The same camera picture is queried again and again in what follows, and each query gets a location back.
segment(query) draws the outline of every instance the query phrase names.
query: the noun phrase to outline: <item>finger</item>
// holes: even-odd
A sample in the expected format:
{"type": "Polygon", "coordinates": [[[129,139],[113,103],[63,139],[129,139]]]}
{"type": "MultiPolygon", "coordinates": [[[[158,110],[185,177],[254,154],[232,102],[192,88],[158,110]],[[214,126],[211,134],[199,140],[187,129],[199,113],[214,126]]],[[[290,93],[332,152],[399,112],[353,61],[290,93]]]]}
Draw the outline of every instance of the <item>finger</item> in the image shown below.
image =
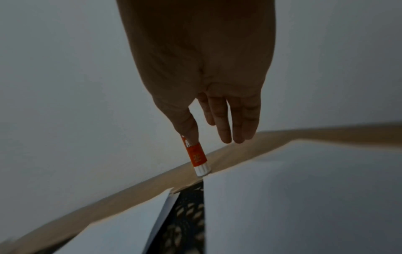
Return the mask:
{"type": "Polygon", "coordinates": [[[177,109],[154,99],[155,105],[164,113],[171,121],[175,130],[183,135],[190,144],[198,143],[198,126],[193,115],[188,108],[177,109]]]}
{"type": "Polygon", "coordinates": [[[227,119],[227,103],[223,97],[208,97],[209,108],[214,117],[219,137],[224,143],[232,141],[229,121],[227,119]]]}
{"type": "Polygon", "coordinates": [[[232,135],[233,140],[240,144],[244,142],[242,134],[242,102],[240,98],[228,97],[227,102],[230,106],[230,113],[232,114],[232,135]]]}
{"type": "Polygon", "coordinates": [[[201,92],[198,94],[197,99],[198,102],[200,103],[202,110],[204,111],[206,122],[209,125],[214,126],[215,125],[214,116],[212,115],[211,109],[209,108],[208,97],[206,96],[205,93],[201,92]]]}
{"type": "Polygon", "coordinates": [[[261,94],[258,93],[248,98],[242,98],[242,133],[245,139],[252,139],[260,122],[261,94]]]}

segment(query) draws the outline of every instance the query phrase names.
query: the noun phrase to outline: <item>hand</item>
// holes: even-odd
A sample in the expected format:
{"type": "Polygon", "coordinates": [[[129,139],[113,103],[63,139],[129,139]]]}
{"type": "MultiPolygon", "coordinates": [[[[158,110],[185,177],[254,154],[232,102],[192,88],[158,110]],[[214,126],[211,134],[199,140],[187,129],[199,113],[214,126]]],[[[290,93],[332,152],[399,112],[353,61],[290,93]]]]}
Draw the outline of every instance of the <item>hand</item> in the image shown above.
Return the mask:
{"type": "Polygon", "coordinates": [[[131,52],[156,106],[191,143],[198,99],[224,143],[251,139],[275,44],[273,0],[117,0],[131,52]]]}

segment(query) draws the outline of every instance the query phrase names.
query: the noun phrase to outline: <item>glue stick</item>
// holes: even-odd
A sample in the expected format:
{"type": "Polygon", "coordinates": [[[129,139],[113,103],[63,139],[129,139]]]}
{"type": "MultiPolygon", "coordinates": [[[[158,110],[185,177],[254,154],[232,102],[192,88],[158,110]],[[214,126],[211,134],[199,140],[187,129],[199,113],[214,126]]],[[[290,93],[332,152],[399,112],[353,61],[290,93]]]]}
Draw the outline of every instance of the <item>glue stick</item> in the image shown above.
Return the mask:
{"type": "Polygon", "coordinates": [[[195,145],[190,144],[190,142],[181,136],[184,146],[186,147],[187,153],[190,157],[191,163],[193,164],[194,170],[198,177],[202,177],[211,172],[211,168],[208,165],[204,151],[202,150],[200,142],[195,145]]]}

